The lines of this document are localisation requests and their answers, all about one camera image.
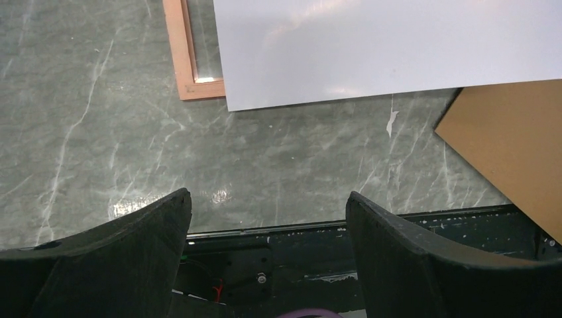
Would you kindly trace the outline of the building and sky photo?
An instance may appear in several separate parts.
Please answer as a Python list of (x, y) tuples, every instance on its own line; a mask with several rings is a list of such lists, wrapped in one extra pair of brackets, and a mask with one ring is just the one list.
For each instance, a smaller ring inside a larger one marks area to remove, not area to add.
[(561, 2), (215, 1), (230, 111), (561, 77)]

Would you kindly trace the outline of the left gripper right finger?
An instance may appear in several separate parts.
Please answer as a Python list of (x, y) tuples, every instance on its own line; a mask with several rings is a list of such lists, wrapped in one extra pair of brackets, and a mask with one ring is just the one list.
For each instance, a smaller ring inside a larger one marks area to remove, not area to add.
[(560, 317), (561, 261), (512, 258), (435, 234), (352, 192), (346, 204), (368, 317)]

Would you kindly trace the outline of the orange wooden picture frame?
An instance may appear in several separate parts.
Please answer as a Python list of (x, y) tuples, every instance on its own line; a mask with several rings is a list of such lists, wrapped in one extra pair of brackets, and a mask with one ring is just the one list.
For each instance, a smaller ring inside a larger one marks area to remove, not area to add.
[(163, 0), (162, 4), (180, 100), (225, 97), (223, 78), (199, 77), (188, 2)]

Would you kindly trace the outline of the clear transparent sheet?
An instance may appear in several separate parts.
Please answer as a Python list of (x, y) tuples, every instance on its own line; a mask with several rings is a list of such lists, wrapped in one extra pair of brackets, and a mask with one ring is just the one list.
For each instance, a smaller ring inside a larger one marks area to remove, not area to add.
[(189, 0), (188, 13), (200, 78), (222, 78), (215, 11), (212, 0)]

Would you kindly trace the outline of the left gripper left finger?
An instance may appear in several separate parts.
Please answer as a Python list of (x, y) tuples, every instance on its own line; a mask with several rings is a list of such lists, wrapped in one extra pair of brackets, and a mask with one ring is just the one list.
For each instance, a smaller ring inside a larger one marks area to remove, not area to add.
[(191, 218), (180, 188), (76, 235), (2, 250), (1, 316), (167, 316)]

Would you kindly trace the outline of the brown backing board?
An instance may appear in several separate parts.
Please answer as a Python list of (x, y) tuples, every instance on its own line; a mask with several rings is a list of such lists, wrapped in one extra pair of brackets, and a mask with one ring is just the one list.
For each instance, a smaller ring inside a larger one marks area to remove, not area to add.
[(435, 133), (561, 242), (561, 80), (466, 87)]

